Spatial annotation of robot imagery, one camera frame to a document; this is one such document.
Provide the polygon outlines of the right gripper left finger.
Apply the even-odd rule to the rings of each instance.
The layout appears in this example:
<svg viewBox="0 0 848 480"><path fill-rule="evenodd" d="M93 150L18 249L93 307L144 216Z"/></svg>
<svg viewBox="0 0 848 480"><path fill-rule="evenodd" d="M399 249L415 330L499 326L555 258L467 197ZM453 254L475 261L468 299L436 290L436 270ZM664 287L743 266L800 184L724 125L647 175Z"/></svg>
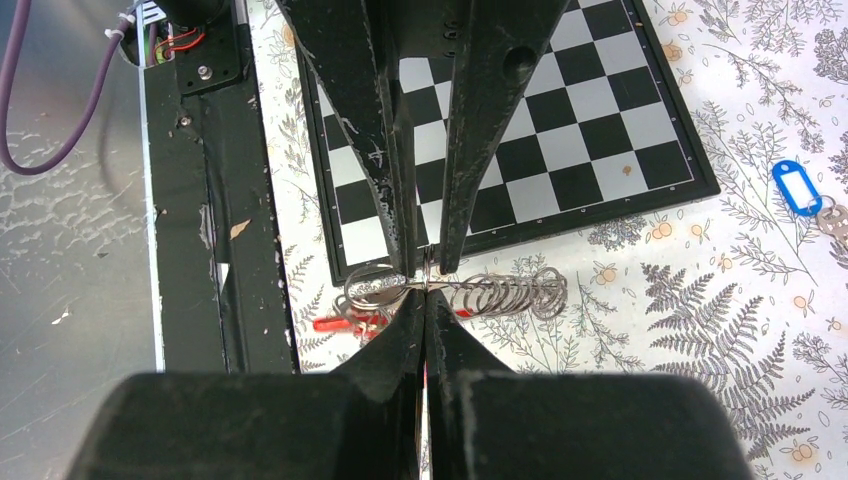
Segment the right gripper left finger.
<svg viewBox="0 0 848 480"><path fill-rule="evenodd" d="M388 402L408 375L421 370L425 303L423 291L407 294L393 321L331 373L351 381L369 401Z"/></svg>

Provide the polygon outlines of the keyring with red fob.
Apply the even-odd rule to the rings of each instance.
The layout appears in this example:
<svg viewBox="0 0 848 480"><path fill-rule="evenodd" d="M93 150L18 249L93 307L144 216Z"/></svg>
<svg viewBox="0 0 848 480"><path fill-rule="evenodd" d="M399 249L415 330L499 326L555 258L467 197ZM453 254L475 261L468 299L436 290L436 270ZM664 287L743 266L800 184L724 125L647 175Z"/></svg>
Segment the keyring with red fob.
<svg viewBox="0 0 848 480"><path fill-rule="evenodd" d="M417 291L442 293L461 320L523 313L551 320L567 306L567 279L553 267L531 274L484 272L452 279L434 274L432 263L427 247L421 271L411 277L384 263L354 270L333 302L333 314L313 320L312 329L322 334L353 333L370 341L392 322L405 297Z"/></svg>

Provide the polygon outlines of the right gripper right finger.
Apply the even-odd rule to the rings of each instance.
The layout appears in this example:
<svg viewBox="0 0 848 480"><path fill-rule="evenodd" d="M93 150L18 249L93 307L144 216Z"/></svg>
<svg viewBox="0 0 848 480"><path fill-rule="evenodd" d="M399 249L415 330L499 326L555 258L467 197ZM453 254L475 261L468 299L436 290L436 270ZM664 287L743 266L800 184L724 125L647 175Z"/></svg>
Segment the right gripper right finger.
<svg viewBox="0 0 848 480"><path fill-rule="evenodd" d="M442 398L453 396L462 370L511 371L460 324L441 291L426 294L425 355L428 387Z"/></svg>

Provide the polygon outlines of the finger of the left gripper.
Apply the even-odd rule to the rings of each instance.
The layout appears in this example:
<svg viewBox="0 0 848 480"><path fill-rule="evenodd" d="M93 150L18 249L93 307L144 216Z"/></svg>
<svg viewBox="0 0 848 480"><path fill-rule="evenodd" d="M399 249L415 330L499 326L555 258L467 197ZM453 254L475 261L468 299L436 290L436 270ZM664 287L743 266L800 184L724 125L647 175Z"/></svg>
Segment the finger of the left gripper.
<svg viewBox="0 0 848 480"><path fill-rule="evenodd" d="M482 179L566 1L472 1L454 60L439 271L458 270Z"/></svg>
<svg viewBox="0 0 848 480"><path fill-rule="evenodd" d="M415 273L414 133L386 1L281 1L365 174L390 263Z"/></svg>

